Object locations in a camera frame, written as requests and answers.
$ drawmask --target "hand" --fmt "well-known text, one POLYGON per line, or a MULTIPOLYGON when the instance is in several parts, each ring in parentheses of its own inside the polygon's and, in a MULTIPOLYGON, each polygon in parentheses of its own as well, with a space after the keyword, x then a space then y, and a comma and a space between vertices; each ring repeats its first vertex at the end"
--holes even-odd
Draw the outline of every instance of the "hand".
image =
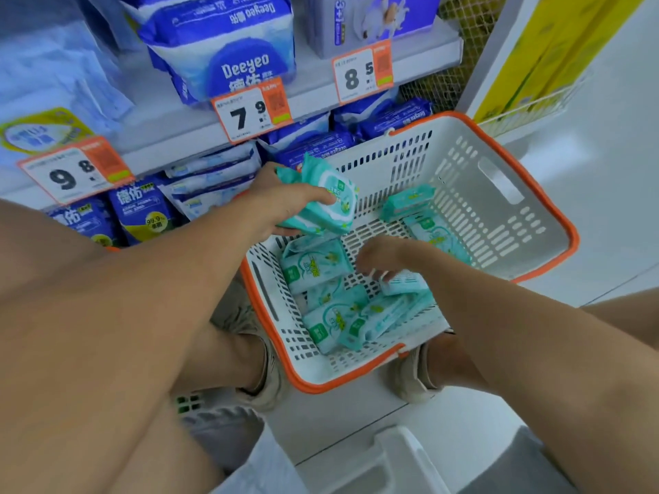
POLYGON ((367 241, 357 256, 357 270, 364 275, 375 270, 373 279, 388 282, 408 268, 409 253, 417 241, 380 234, 367 241))
POLYGON ((275 169, 282 167, 276 163, 266 163, 258 172, 245 199, 255 201, 257 215, 264 217, 264 227, 260 230, 260 240, 271 234, 278 236, 296 236, 300 233, 295 228, 283 228, 276 225, 297 215, 311 201, 326 205, 336 202, 334 194, 321 187, 309 184, 283 184, 275 169))

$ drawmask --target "7.9 price tag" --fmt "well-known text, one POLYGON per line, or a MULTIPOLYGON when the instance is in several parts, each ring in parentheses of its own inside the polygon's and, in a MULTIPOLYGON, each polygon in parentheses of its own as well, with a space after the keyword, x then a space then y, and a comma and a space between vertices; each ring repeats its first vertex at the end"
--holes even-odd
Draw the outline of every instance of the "7.9 price tag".
POLYGON ((63 205, 135 180, 121 156, 103 137, 91 137, 39 154, 19 161, 18 166, 63 205))
POLYGON ((393 87, 391 41, 384 40, 332 61, 334 82, 343 105, 393 87))
POLYGON ((212 103, 231 143, 240 143, 292 123, 281 78, 222 95, 212 103))

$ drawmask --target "basket handle hole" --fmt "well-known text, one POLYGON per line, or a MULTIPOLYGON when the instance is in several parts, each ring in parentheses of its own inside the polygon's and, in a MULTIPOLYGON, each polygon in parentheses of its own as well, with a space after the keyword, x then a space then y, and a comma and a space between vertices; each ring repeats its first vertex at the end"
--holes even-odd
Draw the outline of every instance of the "basket handle hole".
POLYGON ((483 175, 489 179, 511 205, 520 204, 524 201, 523 194, 515 187, 515 184, 489 159, 481 157, 478 162, 478 169, 481 170, 483 175))

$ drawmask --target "shopping basket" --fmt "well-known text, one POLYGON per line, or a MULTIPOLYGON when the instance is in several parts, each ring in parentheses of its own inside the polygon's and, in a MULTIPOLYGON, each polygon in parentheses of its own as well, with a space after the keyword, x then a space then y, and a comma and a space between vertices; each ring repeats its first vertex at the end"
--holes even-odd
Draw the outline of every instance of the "shopping basket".
MULTIPOLYGON (((377 234, 409 236, 401 221, 378 219, 384 200, 422 183, 436 187, 433 210, 459 236, 476 268, 510 281, 543 274, 572 255, 579 237, 531 175, 473 121, 441 113, 327 158, 360 189, 352 231, 342 242, 353 263, 377 234)), ((437 306, 367 342, 358 352, 320 354, 302 324, 279 258, 287 239, 271 236, 249 250, 241 271, 252 305, 292 384, 322 393, 414 349, 449 326, 437 306)), ((348 287, 378 283, 359 273, 348 287)))

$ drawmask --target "yellow box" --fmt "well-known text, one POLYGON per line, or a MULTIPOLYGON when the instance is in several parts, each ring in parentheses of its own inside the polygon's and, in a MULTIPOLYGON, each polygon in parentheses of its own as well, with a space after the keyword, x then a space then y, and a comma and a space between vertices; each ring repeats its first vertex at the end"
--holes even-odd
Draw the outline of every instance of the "yellow box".
POLYGON ((474 115, 482 122, 500 115, 552 39, 568 20, 574 0, 540 0, 521 36, 474 115))
POLYGON ((564 65, 552 76, 541 94, 549 95, 577 81, 592 59, 642 2, 643 0, 607 0, 589 29, 570 51, 564 65))
POLYGON ((522 107, 542 96, 542 90, 562 67, 571 49, 589 29, 605 3, 606 0, 573 0, 567 23, 548 45, 538 64, 511 98, 506 110, 522 107))

